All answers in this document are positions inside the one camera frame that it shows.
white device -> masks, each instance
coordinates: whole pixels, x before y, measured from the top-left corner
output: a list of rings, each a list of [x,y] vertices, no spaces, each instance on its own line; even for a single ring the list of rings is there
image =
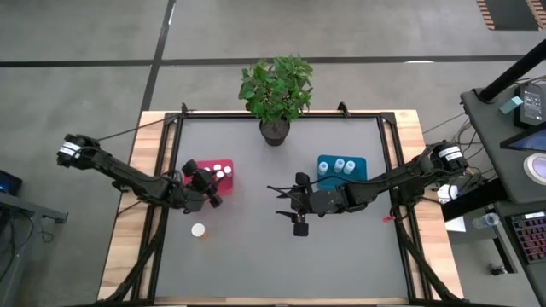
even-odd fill
[[[546,185],[546,154],[535,153],[527,157],[523,170],[532,181]]]

white label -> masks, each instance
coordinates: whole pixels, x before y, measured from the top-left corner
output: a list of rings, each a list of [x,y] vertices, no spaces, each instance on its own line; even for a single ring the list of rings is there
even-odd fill
[[[70,149],[72,149],[74,151],[78,151],[79,149],[81,149],[80,146],[78,146],[78,145],[76,145],[74,143],[70,143],[70,142],[65,142],[64,144],[62,144],[62,146],[64,148],[70,148]]]
[[[457,153],[452,153],[452,154],[448,154],[447,156],[445,156],[445,158],[448,160],[448,161],[451,161],[453,159],[457,159],[457,158],[461,158],[462,157],[462,153],[461,152],[457,152]]]
[[[530,213],[526,214],[526,218],[543,217],[545,215],[544,212]]]
[[[61,153],[64,153],[64,154],[68,154],[69,156],[73,157],[74,154],[76,153],[76,151],[70,149],[70,148],[66,148],[66,147],[61,147],[61,149],[59,149],[59,152]]]
[[[438,153],[438,156],[440,158],[443,158],[446,154],[452,154],[452,153],[460,152],[460,151],[461,151],[461,149],[459,149],[459,147],[454,146],[452,148],[447,148],[447,149],[442,150],[441,152]]]

red tray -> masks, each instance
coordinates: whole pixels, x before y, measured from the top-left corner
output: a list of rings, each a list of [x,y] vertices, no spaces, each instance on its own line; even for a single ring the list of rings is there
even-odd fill
[[[235,168],[233,167],[233,161],[231,159],[218,159],[218,160],[202,160],[202,161],[196,161],[197,167],[200,169],[204,169],[205,167],[208,167],[213,170],[213,166],[216,164],[220,164],[222,166],[222,170],[224,171],[224,167],[229,166],[231,167],[231,177],[224,176],[224,179],[220,182],[218,185],[218,195],[231,195],[233,193],[233,176],[235,173]],[[216,181],[218,180],[216,176],[212,176],[212,178]],[[184,175],[184,184],[188,184],[191,181],[191,177],[186,177]]]

concrete floor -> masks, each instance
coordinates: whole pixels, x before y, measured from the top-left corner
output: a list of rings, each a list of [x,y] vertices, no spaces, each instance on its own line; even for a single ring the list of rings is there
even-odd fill
[[[0,61],[152,59],[167,0],[0,0]],[[544,32],[491,32],[474,0],[178,0],[164,58],[513,55]],[[315,65],[313,108],[411,108],[426,130],[462,112],[459,94],[487,85],[510,62]],[[162,67],[152,110],[242,109],[238,66]],[[531,75],[546,73],[546,66]],[[106,136],[135,126],[149,67],[0,68],[0,169],[25,180],[21,196],[70,212],[28,265],[20,305],[94,301],[119,194],[93,171],[62,169],[66,133]],[[450,137],[464,118],[425,135]],[[121,159],[132,135],[103,143]],[[481,153],[471,164],[488,169]],[[474,302],[533,306],[522,274],[489,276],[494,247],[453,246]],[[484,291],[476,282],[496,285]]]

keyboard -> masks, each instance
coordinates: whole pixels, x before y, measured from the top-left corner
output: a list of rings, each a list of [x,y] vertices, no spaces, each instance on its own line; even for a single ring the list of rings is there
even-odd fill
[[[546,212],[509,217],[527,264],[546,262]]]

